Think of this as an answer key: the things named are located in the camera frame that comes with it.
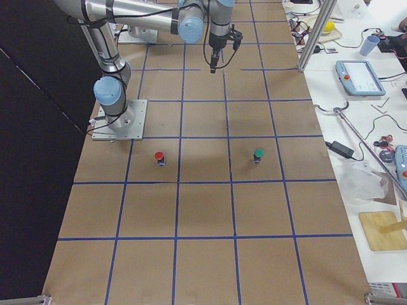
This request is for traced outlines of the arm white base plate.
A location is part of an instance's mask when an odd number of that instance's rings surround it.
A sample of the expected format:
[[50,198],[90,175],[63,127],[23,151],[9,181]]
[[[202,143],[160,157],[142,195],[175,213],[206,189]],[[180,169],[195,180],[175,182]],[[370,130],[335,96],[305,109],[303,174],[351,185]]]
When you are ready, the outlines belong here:
[[141,27],[127,26],[118,35],[119,44],[156,44],[158,31]]
[[148,101],[127,100],[127,110],[116,121],[106,117],[100,106],[98,116],[102,119],[95,122],[93,140],[142,140],[147,113]]

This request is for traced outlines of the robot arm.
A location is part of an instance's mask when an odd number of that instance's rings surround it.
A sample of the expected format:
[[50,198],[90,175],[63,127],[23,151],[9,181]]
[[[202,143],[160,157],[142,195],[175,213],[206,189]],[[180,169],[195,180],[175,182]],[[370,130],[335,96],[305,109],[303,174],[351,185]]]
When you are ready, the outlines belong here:
[[56,1],[56,5],[83,29],[102,71],[93,93],[104,119],[89,131],[94,140],[141,140],[146,119],[147,100],[127,98],[131,67],[118,51],[110,24],[169,32],[187,44],[198,42],[208,29],[211,73],[220,68],[219,54],[227,42],[233,42],[237,51],[242,41],[242,33],[231,24],[234,1],[179,1],[176,7],[151,1]]

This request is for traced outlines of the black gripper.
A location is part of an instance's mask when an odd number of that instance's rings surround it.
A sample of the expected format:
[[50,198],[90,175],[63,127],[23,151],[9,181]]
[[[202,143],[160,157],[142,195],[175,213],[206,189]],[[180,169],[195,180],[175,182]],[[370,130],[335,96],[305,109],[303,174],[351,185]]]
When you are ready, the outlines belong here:
[[219,54],[221,50],[226,46],[228,41],[233,42],[233,53],[240,48],[242,42],[242,33],[236,30],[234,27],[225,28],[224,34],[216,34],[210,30],[209,35],[209,46],[212,48],[211,58],[210,58],[210,73],[215,74],[217,69],[217,64],[219,62]]

